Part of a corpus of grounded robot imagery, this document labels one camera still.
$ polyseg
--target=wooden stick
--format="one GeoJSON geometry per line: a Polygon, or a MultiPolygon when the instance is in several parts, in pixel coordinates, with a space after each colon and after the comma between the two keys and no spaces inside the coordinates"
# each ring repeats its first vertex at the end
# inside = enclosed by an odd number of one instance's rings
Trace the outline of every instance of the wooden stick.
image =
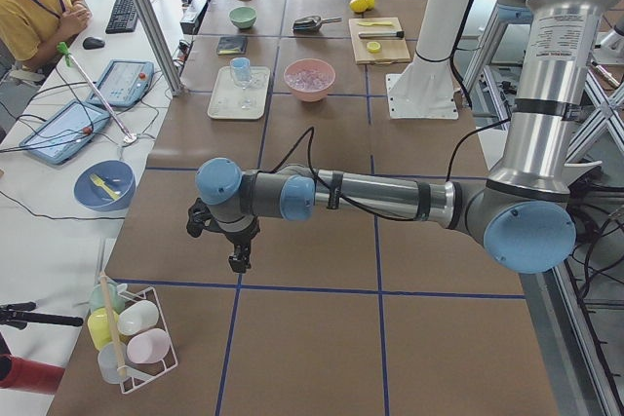
{"type": "Polygon", "coordinates": [[[113,348],[115,349],[115,358],[117,359],[117,372],[122,379],[128,376],[126,362],[124,361],[124,351],[121,348],[121,340],[119,339],[119,331],[115,322],[115,314],[113,313],[113,304],[110,300],[110,291],[108,290],[108,277],[102,272],[99,274],[99,287],[101,295],[104,299],[104,307],[106,308],[106,319],[108,320],[108,330],[113,340],[113,348]]]}

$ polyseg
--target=green bowl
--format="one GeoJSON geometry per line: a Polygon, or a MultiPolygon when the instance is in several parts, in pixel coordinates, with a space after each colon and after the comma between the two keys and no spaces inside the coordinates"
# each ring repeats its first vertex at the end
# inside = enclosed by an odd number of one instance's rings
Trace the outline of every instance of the green bowl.
{"type": "Polygon", "coordinates": [[[238,7],[230,12],[230,21],[239,29],[254,26],[255,10],[252,7],[238,7]]]}

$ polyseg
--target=cup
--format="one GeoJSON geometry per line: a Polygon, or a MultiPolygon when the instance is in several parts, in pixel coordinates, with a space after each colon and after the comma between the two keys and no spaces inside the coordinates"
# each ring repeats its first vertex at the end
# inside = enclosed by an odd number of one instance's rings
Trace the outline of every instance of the cup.
{"type": "MultiPolygon", "coordinates": [[[[121,294],[126,292],[127,289],[127,284],[119,284],[108,279],[108,292],[110,293],[110,302],[113,305],[113,310],[117,314],[121,314],[121,312],[126,308],[126,298],[123,297],[121,294]]],[[[94,312],[97,309],[101,309],[102,307],[104,307],[104,297],[101,293],[101,286],[98,284],[91,291],[91,297],[89,298],[89,310],[91,312],[94,312]]]]}
{"type": "Polygon", "coordinates": [[[134,336],[128,343],[128,359],[136,364],[152,364],[169,352],[172,340],[162,328],[151,328],[134,336]]]}
{"type": "Polygon", "coordinates": [[[17,356],[0,356],[0,388],[53,395],[65,369],[17,356]]]}
{"type": "MultiPolygon", "coordinates": [[[[124,362],[128,359],[126,345],[121,343],[121,349],[124,355],[124,362]]],[[[115,356],[115,347],[113,343],[108,343],[97,354],[97,366],[101,373],[101,378],[109,384],[121,384],[126,382],[130,376],[127,374],[125,378],[119,375],[117,371],[117,357],[115,356]]]]}
{"type": "MultiPolygon", "coordinates": [[[[113,311],[115,321],[119,320],[119,315],[113,311]]],[[[87,319],[87,328],[94,342],[94,346],[100,351],[106,344],[112,341],[110,336],[110,328],[108,327],[108,316],[105,308],[96,309],[89,315],[87,319]]]]}
{"type": "Polygon", "coordinates": [[[230,76],[232,82],[243,89],[243,95],[239,99],[241,109],[250,109],[255,104],[255,99],[248,97],[247,88],[252,83],[252,64],[246,57],[236,57],[230,60],[230,76]]]}
{"type": "Polygon", "coordinates": [[[130,336],[151,328],[160,318],[158,307],[151,301],[138,301],[119,315],[117,329],[130,336]]]}

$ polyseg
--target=wooden cutting board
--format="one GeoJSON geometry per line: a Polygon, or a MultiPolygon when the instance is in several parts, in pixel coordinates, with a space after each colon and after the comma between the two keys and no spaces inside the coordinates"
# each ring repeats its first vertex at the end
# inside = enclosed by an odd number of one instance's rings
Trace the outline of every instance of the wooden cutting board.
{"type": "Polygon", "coordinates": [[[378,31],[402,31],[403,28],[396,17],[383,17],[376,19],[349,19],[349,32],[353,44],[355,63],[398,63],[410,62],[411,56],[408,43],[405,39],[360,39],[358,33],[363,31],[373,33],[378,31]],[[392,21],[392,26],[362,26],[362,21],[392,21]],[[381,45],[381,51],[370,53],[367,51],[367,42],[377,41],[381,45]]]}

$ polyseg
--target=table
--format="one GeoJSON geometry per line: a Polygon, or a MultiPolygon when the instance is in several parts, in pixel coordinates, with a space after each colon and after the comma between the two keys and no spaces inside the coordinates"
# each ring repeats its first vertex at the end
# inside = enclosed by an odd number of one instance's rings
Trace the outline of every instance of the table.
{"type": "MultiPolygon", "coordinates": [[[[49,414],[557,414],[518,276],[462,234],[316,207],[304,224],[262,219],[253,268],[236,276],[223,237],[184,232],[194,172],[211,157],[268,169],[315,126],[317,168],[440,181],[474,129],[465,109],[452,122],[390,120],[385,74],[405,66],[355,65],[346,21],[293,36],[295,18],[352,17],[348,0],[250,1],[248,57],[272,70],[270,100],[258,121],[211,121],[228,61],[215,45],[238,32],[226,14],[242,4],[212,1],[182,75],[191,91],[169,106],[107,266],[136,289],[156,286],[179,367],[122,396],[101,382],[83,328],[49,414]],[[302,57],[337,71],[321,102],[285,88],[285,67],[302,57]]],[[[377,0],[365,17],[398,14],[413,50],[425,4],[377,0]]],[[[298,149],[291,161],[304,158],[298,149]]],[[[454,176],[486,175],[470,139],[454,176]]]]}
{"type": "MultiPolygon", "coordinates": [[[[151,60],[158,69],[141,22],[134,33],[104,35],[113,2],[102,0],[94,7],[94,17],[74,41],[71,53],[94,80],[113,58],[151,60]],[[81,44],[87,36],[104,37],[106,46],[85,51],[81,44]]],[[[162,19],[162,28],[170,39],[173,53],[177,41],[183,38],[176,24],[181,18],[181,9],[176,0],[152,0],[152,5],[162,19]]],[[[165,80],[158,80],[159,75],[155,76],[153,88],[144,97],[144,103],[120,116],[133,132],[156,135],[163,124],[171,95],[165,80]]],[[[62,85],[61,76],[68,82],[82,81],[78,72],[62,61],[41,90],[62,85]]],[[[86,86],[74,88],[81,98],[90,91],[86,86]]],[[[50,90],[35,97],[24,112],[48,118],[72,98],[73,94],[67,88],[50,90]]],[[[37,120],[26,120],[35,128],[40,125],[37,120]]],[[[0,147],[15,147],[30,133],[30,128],[17,123],[0,147]]],[[[96,136],[75,158],[60,167],[47,166],[23,152],[0,156],[0,168],[5,172],[0,178],[0,190],[33,211],[50,216],[121,218],[94,221],[38,218],[0,197],[0,262],[3,270],[0,304],[35,301],[38,305],[36,312],[86,317],[98,263],[107,260],[126,210],[97,213],[83,208],[73,198],[73,183],[94,163],[118,159],[122,137],[111,121],[104,135],[96,136]]],[[[153,140],[141,138],[123,149],[123,159],[133,168],[138,182],[152,146],[153,140]]],[[[80,330],[32,323],[24,331],[8,326],[3,326],[1,331],[14,355],[65,367],[80,330]]],[[[50,396],[10,390],[0,392],[0,407],[7,414],[45,414],[51,401],[50,396]]]]}

